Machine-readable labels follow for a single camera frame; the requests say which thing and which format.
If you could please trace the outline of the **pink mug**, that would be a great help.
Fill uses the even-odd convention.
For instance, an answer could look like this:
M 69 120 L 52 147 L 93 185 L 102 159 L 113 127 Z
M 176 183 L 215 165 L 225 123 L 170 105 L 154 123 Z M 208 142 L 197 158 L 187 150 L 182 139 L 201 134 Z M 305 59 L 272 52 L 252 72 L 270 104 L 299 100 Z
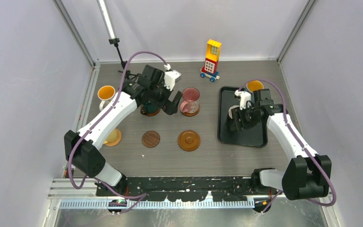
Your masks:
M 180 112 L 194 113 L 199 104 L 200 92 L 194 87 L 188 87 L 183 90 L 182 98 L 183 101 L 180 104 Z

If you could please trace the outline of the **blue mug yellow inside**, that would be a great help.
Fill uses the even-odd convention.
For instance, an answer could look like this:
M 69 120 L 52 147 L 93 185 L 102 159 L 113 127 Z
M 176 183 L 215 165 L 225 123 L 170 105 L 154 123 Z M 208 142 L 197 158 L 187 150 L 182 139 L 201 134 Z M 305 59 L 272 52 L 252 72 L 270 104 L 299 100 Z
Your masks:
M 249 92 L 254 92 L 263 89 L 264 86 L 259 80 L 253 80 L 246 84 L 246 90 Z

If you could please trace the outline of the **white patterned mug orange inside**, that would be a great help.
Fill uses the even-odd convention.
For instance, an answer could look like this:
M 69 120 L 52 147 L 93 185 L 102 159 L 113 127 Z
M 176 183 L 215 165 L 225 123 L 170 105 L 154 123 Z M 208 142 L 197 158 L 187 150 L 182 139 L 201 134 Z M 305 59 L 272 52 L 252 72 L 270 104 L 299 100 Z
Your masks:
M 99 110 L 102 111 L 113 99 L 116 89 L 113 86 L 103 86 L 98 92 L 97 96 L 100 99 Z

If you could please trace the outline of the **dark green mug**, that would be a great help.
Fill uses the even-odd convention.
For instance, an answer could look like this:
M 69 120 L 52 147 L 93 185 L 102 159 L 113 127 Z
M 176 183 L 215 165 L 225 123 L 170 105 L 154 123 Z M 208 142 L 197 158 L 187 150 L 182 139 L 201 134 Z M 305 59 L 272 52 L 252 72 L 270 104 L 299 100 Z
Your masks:
M 152 112 L 155 112 L 157 109 L 159 109 L 157 107 L 157 105 L 152 102 L 147 102 L 147 103 L 143 104 L 142 107 L 145 108 L 147 113 L 152 113 Z

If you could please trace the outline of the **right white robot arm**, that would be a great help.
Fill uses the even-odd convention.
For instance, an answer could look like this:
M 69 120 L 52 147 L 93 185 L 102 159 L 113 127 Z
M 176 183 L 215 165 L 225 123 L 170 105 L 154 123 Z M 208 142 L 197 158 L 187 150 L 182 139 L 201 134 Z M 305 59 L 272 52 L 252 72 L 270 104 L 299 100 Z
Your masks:
M 290 160 L 284 172 L 273 168 L 255 169 L 251 189 L 263 194 L 269 188 L 282 191 L 290 200 L 326 197 L 331 189 L 331 160 L 319 155 L 299 134 L 283 103 L 276 104 L 269 89 L 252 93 L 236 90 L 239 106 L 230 108 L 231 130 L 266 126 Z

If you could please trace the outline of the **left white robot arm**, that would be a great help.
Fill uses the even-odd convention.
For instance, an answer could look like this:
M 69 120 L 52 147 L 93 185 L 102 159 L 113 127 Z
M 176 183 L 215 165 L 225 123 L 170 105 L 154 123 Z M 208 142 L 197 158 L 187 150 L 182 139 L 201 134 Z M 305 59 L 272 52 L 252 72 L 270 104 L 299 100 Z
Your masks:
M 136 81 L 124 81 L 121 90 L 90 123 L 77 132 L 66 132 L 64 146 L 68 164 L 90 178 L 105 182 L 113 195 L 122 195 L 126 190 L 126 183 L 121 180 L 123 174 L 108 164 L 99 150 L 112 131 L 141 105 L 151 103 L 167 115 L 178 112 L 182 93 L 178 91 L 173 100 L 169 96 L 180 79 L 181 73 L 176 70 L 162 71 L 146 65 Z

